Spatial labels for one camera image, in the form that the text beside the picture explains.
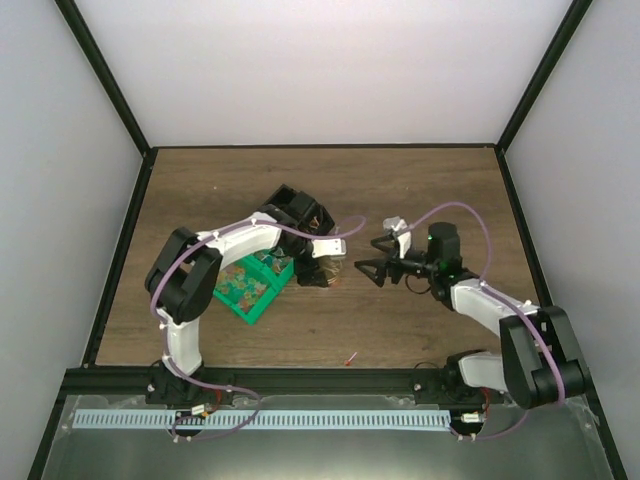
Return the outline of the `black bin candies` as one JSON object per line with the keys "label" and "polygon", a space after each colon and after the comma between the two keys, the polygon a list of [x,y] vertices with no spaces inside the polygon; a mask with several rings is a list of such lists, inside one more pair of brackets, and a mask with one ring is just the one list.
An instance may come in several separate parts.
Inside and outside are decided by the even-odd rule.
{"label": "black bin candies", "polygon": [[325,236],[335,227],[335,221],[322,204],[306,192],[286,184],[282,184],[258,211],[311,235]]}

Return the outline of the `green bin gummy candies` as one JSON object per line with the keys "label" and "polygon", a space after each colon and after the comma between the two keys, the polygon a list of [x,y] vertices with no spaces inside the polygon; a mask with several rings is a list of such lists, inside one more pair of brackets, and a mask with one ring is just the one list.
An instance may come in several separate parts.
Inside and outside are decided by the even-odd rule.
{"label": "green bin gummy candies", "polygon": [[219,272],[213,295],[246,324],[254,325],[289,281],[281,282],[250,255]]}

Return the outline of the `clear plastic jar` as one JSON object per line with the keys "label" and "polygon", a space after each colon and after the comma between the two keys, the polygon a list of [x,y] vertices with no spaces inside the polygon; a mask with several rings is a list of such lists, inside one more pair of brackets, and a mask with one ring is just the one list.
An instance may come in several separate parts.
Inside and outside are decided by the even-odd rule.
{"label": "clear plastic jar", "polygon": [[325,276],[325,280],[326,280],[326,287],[327,288],[336,288],[340,285],[340,282],[342,280],[342,274],[340,271],[337,272],[329,272],[326,271],[324,273]]}

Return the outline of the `gold jar lid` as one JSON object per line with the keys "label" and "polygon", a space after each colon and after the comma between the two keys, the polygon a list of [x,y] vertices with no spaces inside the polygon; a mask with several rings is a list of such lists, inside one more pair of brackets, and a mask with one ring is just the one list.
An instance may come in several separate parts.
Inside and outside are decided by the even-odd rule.
{"label": "gold jar lid", "polygon": [[323,273],[325,273],[326,271],[341,272],[343,267],[343,259],[334,258],[331,256],[322,256],[318,259],[318,264]]}

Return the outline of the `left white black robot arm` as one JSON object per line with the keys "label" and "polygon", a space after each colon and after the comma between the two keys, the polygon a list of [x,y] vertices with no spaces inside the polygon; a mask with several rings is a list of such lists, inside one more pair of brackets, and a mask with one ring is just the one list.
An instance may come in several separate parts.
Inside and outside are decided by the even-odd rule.
{"label": "left white black robot arm", "polygon": [[204,392],[205,381],[196,373],[203,365],[199,322],[219,272],[259,251],[279,249],[293,260],[300,286],[326,288],[328,274],[312,255],[313,242],[335,226],[325,206],[283,185],[243,220],[200,233],[185,227],[171,233],[144,286],[164,336],[162,363],[173,374],[168,388],[178,401],[194,403]]}

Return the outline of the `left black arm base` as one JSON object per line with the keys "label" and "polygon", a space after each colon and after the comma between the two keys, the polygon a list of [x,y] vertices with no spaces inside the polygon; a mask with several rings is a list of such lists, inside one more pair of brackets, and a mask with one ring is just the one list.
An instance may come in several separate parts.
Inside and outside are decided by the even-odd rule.
{"label": "left black arm base", "polygon": [[152,364],[148,369],[146,400],[149,404],[187,407],[204,403],[229,404],[232,399],[232,393],[203,388],[175,376],[162,363]]}

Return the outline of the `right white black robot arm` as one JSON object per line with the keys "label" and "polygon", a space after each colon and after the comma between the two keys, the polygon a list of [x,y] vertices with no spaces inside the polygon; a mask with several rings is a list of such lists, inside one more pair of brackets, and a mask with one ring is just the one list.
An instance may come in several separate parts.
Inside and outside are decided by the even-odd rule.
{"label": "right white black robot arm", "polygon": [[530,410],[586,392],[589,369],[562,308],[516,300],[466,268],[452,223],[430,225],[424,250],[413,248],[403,219],[388,219],[384,228],[385,235],[371,242],[382,257],[355,262],[357,270],[378,287],[424,279],[427,293],[436,301],[500,340],[497,354],[470,350],[448,358],[444,389],[451,400],[468,402],[485,388],[506,393],[519,407]]}

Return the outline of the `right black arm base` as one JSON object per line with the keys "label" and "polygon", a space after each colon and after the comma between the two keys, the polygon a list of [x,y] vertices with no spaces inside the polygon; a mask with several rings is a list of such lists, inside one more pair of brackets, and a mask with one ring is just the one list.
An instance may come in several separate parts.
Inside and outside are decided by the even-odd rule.
{"label": "right black arm base", "polygon": [[506,394],[500,356],[479,349],[449,355],[442,366],[418,362],[407,386],[416,400],[450,406],[503,400]]}

